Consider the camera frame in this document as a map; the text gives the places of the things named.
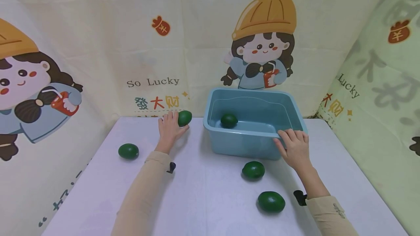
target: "black clip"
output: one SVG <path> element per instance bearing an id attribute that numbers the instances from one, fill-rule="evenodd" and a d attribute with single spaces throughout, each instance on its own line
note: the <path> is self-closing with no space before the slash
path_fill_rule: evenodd
<path id="1" fill-rule="evenodd" d="M 307 194 L 303 194 L 301 190 L 296 190 L 293 192 L 293 195 L 295 196 L 299 206 L 306 206 L 306 198 L 308 197 Z"/>
<path id="2" fill-rule="evenodd" d="M 175 168 L 176 168 L 175 162 L 171 162 L 171 163 L 169 163 L 169 170 L 167 170 L 166 172 L 172 174 L 172 173 L 174 173 Z"/>

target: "right hand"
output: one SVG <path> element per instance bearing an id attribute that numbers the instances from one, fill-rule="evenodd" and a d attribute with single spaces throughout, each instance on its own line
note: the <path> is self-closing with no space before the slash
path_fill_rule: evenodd
<path id="1" fill-rule="evenodd" d="M 168 114 L 163 115 L 163 118 L 158 120 L 160 140 L 155 151 L 169 154 L 177 139 L 179 139 L 190 128 L 188 125 L 180 128 L 178 125 L 178 116 L 179 114 L 177 111 L 174 113 L 170 111 Z"/>
<path id="2" fill-rule="evenodd" d="M 277 132 L 283 139 L 286 148 L 279 139 L 273 139 L 284 161 L 296 172 L 312 167 L 309 159 L 309 136 L 303 131 L 287 129 Z"/>

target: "blue plastic tub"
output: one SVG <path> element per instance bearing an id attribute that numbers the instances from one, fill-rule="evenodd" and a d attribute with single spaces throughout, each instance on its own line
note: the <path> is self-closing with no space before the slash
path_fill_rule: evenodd
<path id="1" fill-rule="evenodd" d="M 224 114 L 238 118 L 234 128 L 221 126 Z M 277 130 L 294 129 L 307 133 L 295 99 L 279 91 L 213 89 L 203 119 L 215 153 L 278 160 L 281 158 L 273 138 Z"/>

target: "green fruit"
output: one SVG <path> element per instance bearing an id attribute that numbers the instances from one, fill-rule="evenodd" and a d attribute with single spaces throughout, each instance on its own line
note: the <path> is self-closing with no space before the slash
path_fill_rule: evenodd
<path id="1" fill-rule="evenodd" d="M 225 114 L 220 119 L 220 123 L 224 128 L 233 128 L 238 123 L 238 119 L 235 115 Z"/>
<path id="2" fill-rule="evenodd" d="M 265 173 L 264 165 L 258 161 L 251 161 L 245 164 L 242 173 L 246 178 L 257 179 L 261 178 Z"/>
<path id="3" fill-rule="evenodd" d="M 118 154 L 127 160 L 133 160 L 139 156 L 139 148 L 131 143 L 125 143 L 118 149 Z"/>
<path id="4" fill-rule="evenodd" d="M 190 123 L 191 119 L 193 118 L 193 114 L 189 111 L 180 111 L 178 114 L 178 125 L 183 127 Z"/>
<path id="5" fill-rule="evenodd" d="M 263 192 L 258 196 L 258 205 L 266 212 L 279 213 L 285 204 L 284 198 L 277 192 Z"/>

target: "table surface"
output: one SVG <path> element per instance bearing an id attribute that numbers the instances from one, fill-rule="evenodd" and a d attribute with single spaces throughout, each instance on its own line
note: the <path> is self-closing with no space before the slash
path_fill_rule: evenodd
<path id="1" fill-rule="evenodd" d="M 125 193 L 158 142 L 157 120 L 123 117 L 117 121 L 43 236 L 110 235 Z M 359 234 L 407 235 L 329 126 L 320 119 L 305 123 L 311 161 Z M 213 153 L 202 118 L 193 118 L 190 126 L 171 151 L 176 169 L 165 175 L 157 196 L 152 235 L 320 235 L 307 208 L 293 196 L 293 191 L 304 187 L 282 159 L 261 161 L 264 177 L 246 181 L 241 170 L 251 159 Z M 124 143 L 139 147 L 136 160 L 118 156 Z M 286 206 L 280 214 L 268 215 L 256 207 L 264 191 L 283 196 Z"/>

